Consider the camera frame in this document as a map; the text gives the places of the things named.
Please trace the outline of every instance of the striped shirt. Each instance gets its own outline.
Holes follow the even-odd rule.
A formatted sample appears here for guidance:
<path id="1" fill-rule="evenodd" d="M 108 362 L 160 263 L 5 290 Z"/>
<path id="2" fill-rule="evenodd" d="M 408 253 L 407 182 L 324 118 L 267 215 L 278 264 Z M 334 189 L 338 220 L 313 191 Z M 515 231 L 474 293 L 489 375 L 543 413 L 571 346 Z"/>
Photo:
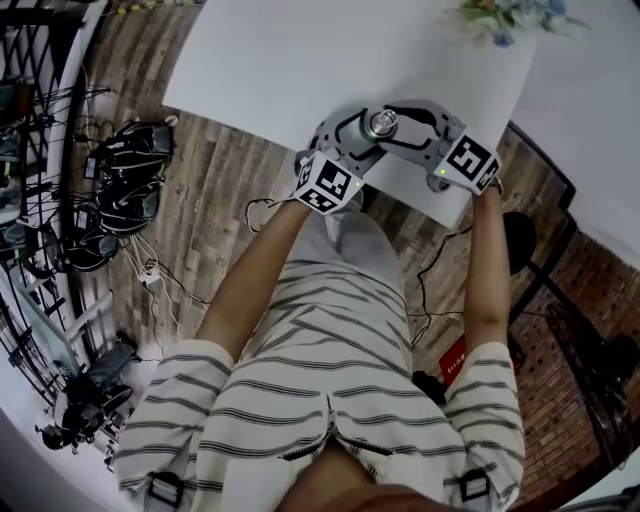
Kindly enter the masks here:
<path id="1" fill-rule="evenodd" d="M 376 482 L 453 506 L 463 506 L 459 479 L 481 468 L 489 508 L 506 509 L 524 457 L 507 348 L 470 354 L 442 408 L 411 375 L 399 290 L 346 263 L 289 261 L 237 364 L 199 340 L 160 362 L 120 435 L 120 489 L 143 506 L 149 474 L 172 471 L 184 481 L 180 510 L 271 511 L 333 436 Z M 247 492 L 251 472 L 269 489 Z M 275 497 L 238 505 L 260 492 Z"/>

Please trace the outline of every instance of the person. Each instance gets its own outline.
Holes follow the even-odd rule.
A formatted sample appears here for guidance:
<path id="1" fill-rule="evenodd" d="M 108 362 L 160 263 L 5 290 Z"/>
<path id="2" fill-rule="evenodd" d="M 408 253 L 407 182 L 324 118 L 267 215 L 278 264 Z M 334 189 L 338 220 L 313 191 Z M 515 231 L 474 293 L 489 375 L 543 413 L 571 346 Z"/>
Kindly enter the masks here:
<path id="1" fill-rule="evenodd" d="M 463 368 L 411 382 L 403 275 L 380 227 L 285 203 L 158 365 L 119 486 L 144 510 L 504 510 L 523 473 L 500 193 L 473 199 Z"/>
<path id="2" fill-rule="evenodd" d="M 41 432 L 42 442 L 50 450 L 66 446 L 78 448 L 81 441 L 93 442 L 119 406 L 128 400 L 133 390 L 117 385 L 122 371 L 131 361 L 140 361 L 135 343 L 123 332 L 116 333 L 117 342 L 100 356 L 89 370 L 69 380 L 64 392 L 58 394 L 54 416 L 62 415 L 59 425 L 47 425 Z"/>

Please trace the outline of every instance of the person's leg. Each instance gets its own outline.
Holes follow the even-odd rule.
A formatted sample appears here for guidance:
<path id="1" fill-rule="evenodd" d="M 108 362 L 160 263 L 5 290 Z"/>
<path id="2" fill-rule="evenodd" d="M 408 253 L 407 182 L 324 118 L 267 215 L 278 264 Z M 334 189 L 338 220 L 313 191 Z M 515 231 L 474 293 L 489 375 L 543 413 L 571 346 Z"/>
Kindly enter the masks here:
<path id="1" fill-rule="evenodd" d="M 338 221 L 336 249 L 342 259 L 391 281 L 404 292 L 398 255 L 382 228 L 360 212 L 344 212 L 334 217 Z"/>
<path id="2" fill-rule="evenodd" d="M 342 261 L 327 235 L 324 217 L 311 212 L 289 252 L 287 261 Z"/>
<path id="3" fill-rule="evenodd" d="M 107 388 L 118 380 L 122 370 L 131 362 L 135 353 L 135 349 L 131 345 L 116 343 L 111 350 L 93 363 L 85 376 L 96 386 Z"/>

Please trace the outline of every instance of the flower bouquet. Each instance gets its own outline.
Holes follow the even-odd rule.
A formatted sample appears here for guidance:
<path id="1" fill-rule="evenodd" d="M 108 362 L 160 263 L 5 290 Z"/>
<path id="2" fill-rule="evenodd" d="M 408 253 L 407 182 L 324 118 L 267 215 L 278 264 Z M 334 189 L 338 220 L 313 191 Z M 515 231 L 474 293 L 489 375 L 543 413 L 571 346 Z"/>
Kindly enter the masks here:
<path id="1" fill-rule="evenodd" d="M 566 0 L 465 0 L 456 12 L 476 38 L 490 38 L 502 48 L 515 42 L 517 29 L 569 35 L 570 25 L 588 27 L 567 16 Z"/>

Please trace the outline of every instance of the black buckle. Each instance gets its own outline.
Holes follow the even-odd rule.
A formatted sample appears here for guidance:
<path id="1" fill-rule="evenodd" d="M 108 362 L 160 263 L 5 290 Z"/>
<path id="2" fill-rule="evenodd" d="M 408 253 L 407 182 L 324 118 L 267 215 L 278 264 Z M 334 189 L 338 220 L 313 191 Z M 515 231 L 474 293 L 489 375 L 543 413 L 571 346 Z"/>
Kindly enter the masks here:
<path id="1" fill-rule="evenodd" d="M 162 473 L 151 473 L 150 475 L 151 484 L 149 485 L 148 496 L 177 510 L 180 506 L 180 502 L 182 501 L 184 482 L 178 478 L 178 475 L 175 473 L 167 471 Z"/>
<path id="2" fill-rule="evenodd" d="M 484 489 L 476 492 L 468 492 L 467 485 L 473 481 L 484 480 Z M 462 502 L 475 500 L 481 496 L 489 494 L 489 478 L 482 469 L 472 469 L 467 471 L 465 475 L 460 479 L 460 492 L 462 493 Z"/>

